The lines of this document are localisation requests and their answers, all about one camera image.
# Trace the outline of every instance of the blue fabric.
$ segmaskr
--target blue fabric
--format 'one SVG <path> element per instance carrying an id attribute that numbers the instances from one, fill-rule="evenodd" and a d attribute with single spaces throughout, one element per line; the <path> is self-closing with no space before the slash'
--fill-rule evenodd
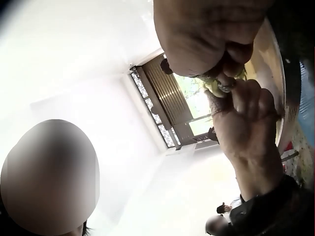
<path id="1" fill-rule="evenodd" d="M 314 74 L 301 66 L 301 101 L 298 122 L 308 144 L 314 147 Z"/>

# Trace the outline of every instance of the white ceiling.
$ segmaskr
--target white ceiling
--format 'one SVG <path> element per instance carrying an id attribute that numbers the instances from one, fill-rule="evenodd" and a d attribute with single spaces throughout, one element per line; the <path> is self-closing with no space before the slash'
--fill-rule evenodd
<path id="1" fill-rule="evenodd" d="M 159 48 L 152 0 L 17 1 L 0 31 L 0 118 Z"/>

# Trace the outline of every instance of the decorative window lattice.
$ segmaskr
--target decorative window lattice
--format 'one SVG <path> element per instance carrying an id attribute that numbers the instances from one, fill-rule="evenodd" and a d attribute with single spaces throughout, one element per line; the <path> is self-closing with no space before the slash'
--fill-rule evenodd
<path id="1" fill-rule="evenodd" d="M 145 100 L 145 102 L 146 102 L 146 105 L 148 106 L 149 110 L 151 110 L 151 108 L 153 107 L 153 103 L 152 103 L 151 99 L 148 98 L 148 99 Z M 155 115 L 152 112 L 151 112 L 151 115 L 153 116 L 154 121 L 155 121 L 156 124 L 161 124 L 162 123 L 159 115 Z"/>
<path id="2" fill-rule="evenodd" d="M 165 129 L 164 125 L 159 125 L 158 128 L 159 128 L 159 130 L 160 130 L 160 132 L 161 132 L 161 134 L 162 134 L 162 136 L 166 142 L 166 145 L 169 148 L 174 147 L 175 146 L 174 142 L 173 142 L 171 136 L 169 135 L 169 132 Z"/>
<path id="3" fill-rule="evenodd" d="M 134 82 L 135 82 L 135 84 L 136 84 L 136 86 L 137 86 L 139 92 L 141 93 L 142 97 L 143 97 L 143 98 L 147 98 L 149 95 L 148 95 L 146 89 L 144 88 L 144 86 L 143 86 L 143 84 L 142 84 L 142 82 L 141 82 L 141 80 L 140 80 L 140 76 L 139 76 L 139 74 L 138 74 L 136 68 L 135 68 L 135 67 L 132 67 L 132 68 L 130 69 L 130 71 L 131 71 L 131 74 L 130 74 L 130 75 L 131 75 L 132 79 L 134 80 Z M 174 145 L 174 142 L 173 142 L 173 140 L 172 140 L 172 138 L 171 138 L 169 132 L 165 129 L 164 125 L 159 125 L 159 124 L 162 123 L 162 121 L 161 121 L 159 115 L 155 115 L 155 114 L 153 114 L 153 113 L 151 112 L 151 108 L 153 107 L 153 103 L 152 103 L 151 99 L 150 99 L 150 98 L 146 99 L 146 100 L 145 100 L 145 103 L 146 103 L 146 106 L 147 106 L 148 110 L 150 111 L 150 113 L 151 113 L 151 115 L 152 115 L 152 117 L 153 117 L 155 123 L 157 124 L 157 127 L 159 128 L 160 133 L 161 133 L 161 135 L 163 136 L 166 145 L 167 145 L 169 148 L 174 147 L 175 145 Z M 174 131 L 173 128 L 172 128 L 172 132 L 173 132 L 173 134 L 174 134 L 174 136 L 175 136 L 175 139 L 176 139 L 177 143 L 180 145 L 179 139 L 178 139 L 178 137 L 177 137 L 177 135 L 176 135 L 176 133 L 175 133 L 175 131 Z"/>
<path id="4" fill-rule="evenodd" d="M 139 77 L 139 75 L 138 75 L 138 72 L 137 72 L 137 71 L 133 71 L 133 72 L 131 73 L 131 76 L 132 76 L 134 82 L 136 83 L 136 85 L 137 85 L 137 87 L 138 87 L 138 89 L 139 89 L 139 91 L 140 91 L 142 97 L 143 97 L 143 98 L 147 98 L 149 95 L 148 95 L 148 93 L 146 92 L 146 89 L 144 88 L 144 86 L 143 86 L 143 84 L 142 84 L 142 82 L 141 82 L 141 80 L 140 80 L 140 77 Z"/>
<path id="5" fill-rule="evenodd" d="M 179 141 L 179 139 L 178 139 L 178 137 L 177 137 L 177 134 L 175 133 L 175 130 L 173 129 L 173 127 L 172 127 L 172 132 L 173 132 L 173 134 L 174 134 L 174 136 L 175 136 L 175 139 L 176 139 L 178 145 L 180 145 L 180 141 Z"/>

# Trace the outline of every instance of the red object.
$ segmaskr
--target red object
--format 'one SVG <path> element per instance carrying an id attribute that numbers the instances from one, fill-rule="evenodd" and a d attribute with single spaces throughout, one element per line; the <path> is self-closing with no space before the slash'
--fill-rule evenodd
<path id="1" fill-rule="evenodd" d="M 292 142 L 289 142 L 287 148 L 284 151 L 286 152 L 286 151 L 289 151 L 291 149 L 293 149 L 293 145 L 292 145 Z"/>

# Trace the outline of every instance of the metal bowl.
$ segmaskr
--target metal bowl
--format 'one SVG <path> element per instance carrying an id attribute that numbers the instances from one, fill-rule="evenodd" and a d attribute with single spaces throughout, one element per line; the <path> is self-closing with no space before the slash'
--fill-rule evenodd
<path id="1" fill-rule="evenodd" d="M 290 67 L 297 68 L 297 62 L 293 61 L 281 55 L 272 26 L 265 20 L 255 38 L 253 56 L 245 68 L 247 79 L 257 80 L 273 94 L 276 110 L 285 110 L 284 117 L 277 122 L 276 145 L 280 154 L 291 141 L 300 104 L 301 78 L 290 74 Z"/>

